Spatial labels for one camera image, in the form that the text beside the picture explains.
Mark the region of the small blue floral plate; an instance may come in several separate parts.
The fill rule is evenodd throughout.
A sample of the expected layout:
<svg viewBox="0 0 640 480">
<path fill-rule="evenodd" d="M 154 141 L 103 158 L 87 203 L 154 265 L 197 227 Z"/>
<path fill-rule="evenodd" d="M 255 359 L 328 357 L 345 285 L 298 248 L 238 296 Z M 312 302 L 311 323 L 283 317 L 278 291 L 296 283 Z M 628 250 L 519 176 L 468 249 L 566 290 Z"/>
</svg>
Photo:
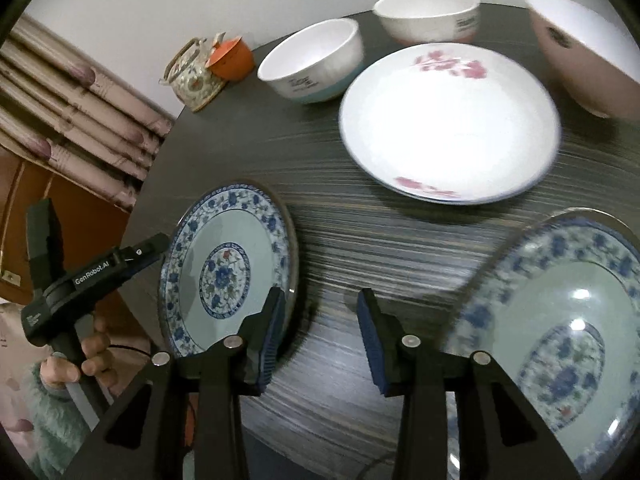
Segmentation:
<svg viewBox="0 0 640 480">
<path fill-rule="evenodd" d="M 511 236 L 470 281 L 440 348 L 485 351 L 578 474 L 611 472 L 639 428 L 639 239 L 570 208 Z"/>
</svg>

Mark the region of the white plate pink flowers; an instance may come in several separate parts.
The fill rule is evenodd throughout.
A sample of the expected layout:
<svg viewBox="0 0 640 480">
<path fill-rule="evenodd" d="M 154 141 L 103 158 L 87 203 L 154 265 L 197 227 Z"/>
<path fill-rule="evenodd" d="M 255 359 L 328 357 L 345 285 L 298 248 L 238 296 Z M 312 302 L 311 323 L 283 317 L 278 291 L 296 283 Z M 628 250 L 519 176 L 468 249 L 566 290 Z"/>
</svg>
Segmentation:
<svg viewBox="0 0 640 480">
<path fill-rule="evenodd" d="M 550 171 L 562 136 L 559 112 L 532 73 L 468 44 L 384 56 L 349 86 L 338 123 L 348 154 L 372 179 L 451 205 L 528 190 Z"/>
</svg>

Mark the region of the white bowl blue Dog print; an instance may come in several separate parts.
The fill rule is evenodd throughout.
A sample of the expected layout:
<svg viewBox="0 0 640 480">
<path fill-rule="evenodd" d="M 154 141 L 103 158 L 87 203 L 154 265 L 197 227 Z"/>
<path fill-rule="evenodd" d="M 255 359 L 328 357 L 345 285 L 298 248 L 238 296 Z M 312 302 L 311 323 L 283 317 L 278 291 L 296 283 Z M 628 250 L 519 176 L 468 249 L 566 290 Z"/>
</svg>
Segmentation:
<svg viewBox="0 0 640 480">
<path fill-rule="evenodd" d="M 257 77 L 285 99 L 312 104 L 340 96 L 363 66 L 358 22 L 334 18 L 283 40 L 262 60 Z"/>
</svg>

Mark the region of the large pink bowl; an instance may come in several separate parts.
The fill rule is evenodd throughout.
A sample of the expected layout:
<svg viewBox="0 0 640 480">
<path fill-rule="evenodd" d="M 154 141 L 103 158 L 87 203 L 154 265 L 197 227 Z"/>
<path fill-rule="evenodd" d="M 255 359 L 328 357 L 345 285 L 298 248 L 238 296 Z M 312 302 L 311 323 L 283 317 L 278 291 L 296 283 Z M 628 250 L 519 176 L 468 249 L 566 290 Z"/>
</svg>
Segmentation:
<svg viewBox="0 0 640 480">
<path fill-rule="evenodd" d="M 540 50 L 568 94 L 603 118 L 639 119 L 639 47 L 572 0 L 525 0 Z"/>
</svg>

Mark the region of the white bowl pink base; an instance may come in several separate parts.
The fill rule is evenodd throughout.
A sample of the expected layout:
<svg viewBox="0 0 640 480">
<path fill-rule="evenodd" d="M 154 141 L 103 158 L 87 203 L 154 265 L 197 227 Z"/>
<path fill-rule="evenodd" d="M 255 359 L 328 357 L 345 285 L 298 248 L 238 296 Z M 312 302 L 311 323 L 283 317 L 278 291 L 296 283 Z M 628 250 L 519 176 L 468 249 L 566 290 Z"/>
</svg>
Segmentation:
<svg viewBox="0 0 640 480">
<path fill-rule="evenodd" d="M 480 0 L 378 0 L 372 12 L 405 46 L 470 42 L 480 28 Z"/>
</svg>

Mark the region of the teal fuzzy sleeve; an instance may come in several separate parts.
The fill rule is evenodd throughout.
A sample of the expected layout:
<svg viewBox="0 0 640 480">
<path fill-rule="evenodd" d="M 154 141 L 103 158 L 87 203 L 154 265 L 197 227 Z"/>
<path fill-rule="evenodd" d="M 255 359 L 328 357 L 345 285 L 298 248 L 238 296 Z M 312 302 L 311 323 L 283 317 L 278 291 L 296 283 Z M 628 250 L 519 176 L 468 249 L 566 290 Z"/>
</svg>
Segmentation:
<svg viewBox="0 0 640 480">
<path fill-rule="evenodd" d="M 33 365 L 23 380 L 36 444 L 35 455 L 28 464 L 39 479 L 61 479 L 90 434 L 66 390 L 67 384 L 74 384 L 79 378 L 76 365 L 50 356 Z"/>
</svg>

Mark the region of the large blue floral plate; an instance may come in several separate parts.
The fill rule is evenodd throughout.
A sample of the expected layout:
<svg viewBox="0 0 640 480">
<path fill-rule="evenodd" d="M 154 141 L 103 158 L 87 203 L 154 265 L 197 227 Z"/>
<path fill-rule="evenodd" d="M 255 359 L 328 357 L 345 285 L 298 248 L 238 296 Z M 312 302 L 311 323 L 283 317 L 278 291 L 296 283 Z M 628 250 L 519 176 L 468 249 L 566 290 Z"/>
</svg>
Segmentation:
<svg viewBox="0 0 640 480">
<path fill-rule="evenodd" d="M 273 286 L 291 321 L 299 276 L 294 223 L 269 188 L 241 180 L 214 188 L 178 222 L 158 282 L 160 330 L 176 358 L 235 334 Z"/>
</svg>

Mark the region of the beige patterned curtain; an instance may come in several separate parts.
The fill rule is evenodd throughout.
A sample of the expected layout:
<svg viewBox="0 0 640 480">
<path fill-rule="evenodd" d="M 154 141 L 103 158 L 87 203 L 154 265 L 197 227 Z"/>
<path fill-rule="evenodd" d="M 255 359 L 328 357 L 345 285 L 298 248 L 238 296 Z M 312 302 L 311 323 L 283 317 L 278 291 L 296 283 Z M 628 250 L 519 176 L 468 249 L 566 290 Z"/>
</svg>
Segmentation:
<svg viewBox="0 0 640 480">
<path fill-rule="evenodd" d="M 1 44 L 1 145 L 122 210 L 174 122 L 22 15 Z"/>
</svg>

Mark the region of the floral ceramic teapot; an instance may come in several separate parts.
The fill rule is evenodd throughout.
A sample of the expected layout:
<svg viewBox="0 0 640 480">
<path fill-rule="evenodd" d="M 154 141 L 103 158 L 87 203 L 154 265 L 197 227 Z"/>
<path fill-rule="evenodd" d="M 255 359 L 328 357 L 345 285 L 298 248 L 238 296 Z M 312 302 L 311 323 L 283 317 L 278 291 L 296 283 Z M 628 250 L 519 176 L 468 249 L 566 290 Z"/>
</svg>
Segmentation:
<svg viewBox="0 0 640 480">
<path fill-rule="evenodd" d="M 227 84 L 206 67 L 213 45 L 212 38 L 192 38 L 167 64 L 158 81 L 169 86 L 177 99 L 193 113 L 212 102 Z"/>
</svg>

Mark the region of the orange lidded cup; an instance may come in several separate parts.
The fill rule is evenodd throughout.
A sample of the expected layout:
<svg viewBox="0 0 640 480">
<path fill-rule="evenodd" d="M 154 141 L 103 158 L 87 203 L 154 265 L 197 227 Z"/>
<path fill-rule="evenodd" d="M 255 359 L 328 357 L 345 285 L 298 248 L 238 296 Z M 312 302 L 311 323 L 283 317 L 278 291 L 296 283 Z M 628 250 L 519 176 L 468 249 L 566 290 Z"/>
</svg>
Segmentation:
<svg viewBox="0 0 640 480">
<path fill-rule="evenodd" d="M 227 39 L 220 32 L 214 38 L 205 67 L 220 79 L 238 82 L 254 70 L 255 61 L 252 50 L 241 36 Z"/>
</svg>

